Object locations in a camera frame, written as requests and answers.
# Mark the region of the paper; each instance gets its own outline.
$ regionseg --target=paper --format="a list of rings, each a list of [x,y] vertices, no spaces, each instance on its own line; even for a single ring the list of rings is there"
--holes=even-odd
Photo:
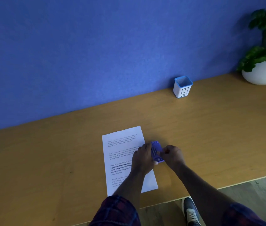
[[[107,193],[111,196],[131,171],[132,156],[145,144],[141,127],[110,133],[103,136]],[[154,171],[144,178],[141,192],[158,189]]]

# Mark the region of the sleeve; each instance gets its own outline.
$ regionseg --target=sleeve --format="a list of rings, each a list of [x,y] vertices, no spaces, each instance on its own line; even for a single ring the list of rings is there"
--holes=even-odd
[[[234,203],[225,211],[222,226],[266,226],[266,222],[246,206]]]
[[[114,195],[107,197],[101,204],[89,226],[128,225],[140,226],[135,207],[127,199]]]

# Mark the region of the sneaker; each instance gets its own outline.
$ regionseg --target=sneaker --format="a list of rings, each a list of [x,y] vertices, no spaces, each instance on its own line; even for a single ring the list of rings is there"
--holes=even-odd
[[[181,208],[185,217],[186,226],[201,226],[199,212],[190,197],[182,199]]]

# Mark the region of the desk bin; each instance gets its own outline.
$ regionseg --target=desk bin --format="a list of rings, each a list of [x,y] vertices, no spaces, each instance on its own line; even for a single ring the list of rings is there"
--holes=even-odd
[[[173,92],[177,98],[186,97],[191,89],[193,82],[187,76],[175,78]]]

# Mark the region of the shoe tongue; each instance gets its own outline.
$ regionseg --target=shoe tongue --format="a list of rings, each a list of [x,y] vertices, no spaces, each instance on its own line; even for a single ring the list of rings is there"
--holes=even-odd
[[[198,217],[194,209],[186,209],[186,215],[187,215],[187,223],[192,222],[192,221],[199,223]]]

